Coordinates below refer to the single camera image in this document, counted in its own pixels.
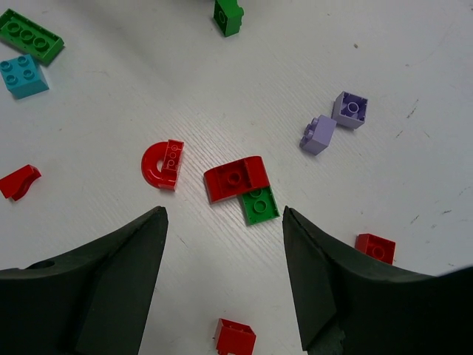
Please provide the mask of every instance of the lego brick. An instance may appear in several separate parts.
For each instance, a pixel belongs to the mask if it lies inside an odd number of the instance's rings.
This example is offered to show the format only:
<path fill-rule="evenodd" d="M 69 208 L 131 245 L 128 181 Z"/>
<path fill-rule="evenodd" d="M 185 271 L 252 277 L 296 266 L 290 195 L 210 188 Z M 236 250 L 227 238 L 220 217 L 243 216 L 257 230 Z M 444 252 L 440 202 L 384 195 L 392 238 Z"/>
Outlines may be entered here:
<path fill-rule="evenodd" d="M 374 234 L 360 234 L 356 238 L 355 249 L 392 265 L 396 243 Z"/>
<path fill-rule="evenodd" d="M 249 225 L 279 217 L 278 207 L 270 186 L 243 194 L 242 202 Z"/>
<path fill-rule="evenodd" d="M 214 20 L 225 37 L 239 32 L 244 14 L 237 0 L 215 0 Z"/>
<path fill-rule="evenodd" d="M 243 158 L 204 173 L 208 199 L 214 203 L 269 186 L 263 159 Z"/>
<path fill-rule="evenodd" d="M 0 62 L 0 71 L 8 91 L 16 98 L 26 98 L 49 89 L 41 68 L 29 54 Z"/>
<path fill-rule="evenodd" d="M 317 155 L 328 147 L 337 123 L 327 116 L 320 115 L 307 125 L 299 146 L 306 152 Z"/>
<path fill-rule="evenodd" d="M 26 195 L 33 181 L 40 177 L 41 173 L 34 166 L 23 166 L 21 169 L 0 179 L 0 191 L 5 198 L 17 201 Z"/>
<path fill-rule="evenodd" d="M 11 9 L 0 16 L 0 38 L 45 65 L 64 48 L 61 37 Z"/>
<path fill-rule="evenodd" d="M 158 189 L 175 190 L 179 177 L 184 142 L 168 140 L 150 146 L 141 160 L 145 180 Z M 157 164 L 162 161 L 161 170 Z"/>
<path fill-rule="evenodd" d="M 215 331 L 215 347 L 219 355 L 251 355 L 255 342 L 256 334 L 248 325 L 219 319 Z"/>
<path fill-rule="evenodd" d="M 342 126 L 357 129 L 364 124 L 368 100 L 343 91 L 335 100 L 332 119 Z"/>

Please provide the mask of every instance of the rectangular green brick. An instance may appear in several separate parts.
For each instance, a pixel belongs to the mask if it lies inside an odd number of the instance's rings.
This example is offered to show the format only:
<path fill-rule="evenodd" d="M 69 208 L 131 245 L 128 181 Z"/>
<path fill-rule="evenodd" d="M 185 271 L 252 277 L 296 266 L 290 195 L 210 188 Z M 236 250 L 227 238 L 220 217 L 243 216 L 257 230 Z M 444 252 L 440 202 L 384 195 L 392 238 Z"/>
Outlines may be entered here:
<path fill-rule="evenodd" d="M 242 202 L 249 225 L 279 217 L 270 186 L 243 194 Z"/>
<path fill-rule="evenodd" d="M 61 37 L 11 9 L 0 16 L 0 38 L 46 65 L 64 48 Z"/>
<path fill-rule="evenodd" d="M 215 0 L 214 20 L 225 37 L 239 32 L 244 13 L 237 0 Z"/>

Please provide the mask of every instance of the red u-shaped handle block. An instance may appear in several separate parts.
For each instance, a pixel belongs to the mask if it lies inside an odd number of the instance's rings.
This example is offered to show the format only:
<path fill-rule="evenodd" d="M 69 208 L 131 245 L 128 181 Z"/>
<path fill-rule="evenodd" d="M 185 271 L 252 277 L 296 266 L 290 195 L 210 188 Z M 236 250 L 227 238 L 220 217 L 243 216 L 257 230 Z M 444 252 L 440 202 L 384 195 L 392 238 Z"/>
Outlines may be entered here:
<path fill-rule="evenodd" d="M 0 180 L 0 191 L 5 198 L 18 201 L 26 195 L 34 180 L 41 177 L 41 173 L 32 165 L 23 166 Z"/>
<path fill-rule="evenodd" d="M 141 172 L 145 180 L 158 189 L 176 189 L 184 143 L 170 139 L 150 146 L 143 154 Z M 162 161 L 161 170 L 157 164 Z"/>

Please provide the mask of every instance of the overturned purple brick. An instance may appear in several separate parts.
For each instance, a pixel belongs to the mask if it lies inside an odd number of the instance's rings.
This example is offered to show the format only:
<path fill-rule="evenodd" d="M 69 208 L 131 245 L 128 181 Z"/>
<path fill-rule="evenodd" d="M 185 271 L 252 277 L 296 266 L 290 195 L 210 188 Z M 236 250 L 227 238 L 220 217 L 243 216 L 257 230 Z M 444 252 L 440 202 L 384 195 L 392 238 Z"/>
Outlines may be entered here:
<path fill-rule="evenodd" d="M 335 100 L 332 119 L 342 126 L 357 129 L 364 124 L 368 100 L 343 91 Z"/>
<path fill-rule="evenodd" d="M 301 139 L 300 147 L 317 155 L 328 147 L 335 131 L 337 123 L 327 116 L 320 115 L 314 118 L 310 124 L 305 127 L 304 137 Z"/>

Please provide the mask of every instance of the square purple brick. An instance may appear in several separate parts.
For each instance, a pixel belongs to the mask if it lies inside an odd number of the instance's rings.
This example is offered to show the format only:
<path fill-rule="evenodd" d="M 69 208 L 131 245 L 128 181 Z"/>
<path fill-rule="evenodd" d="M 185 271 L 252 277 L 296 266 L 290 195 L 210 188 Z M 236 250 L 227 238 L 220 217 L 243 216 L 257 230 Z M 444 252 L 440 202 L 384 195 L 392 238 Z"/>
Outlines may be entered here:
<path fill-rule="evenodd" d="M 332 119 L 342 126 L 357 129 L 364 124 L 368 100 L 343 91 L 335 100 Z"/>
<path fill-rule="evenodd" d="M 330 144 L 336 125 L 337 123 L 327 116 L 320 115 L 319 118 L 314 118 L 305 127 L 304 137 L 302 137 L 299 146 L 303 150 L 317 155 Z"/>

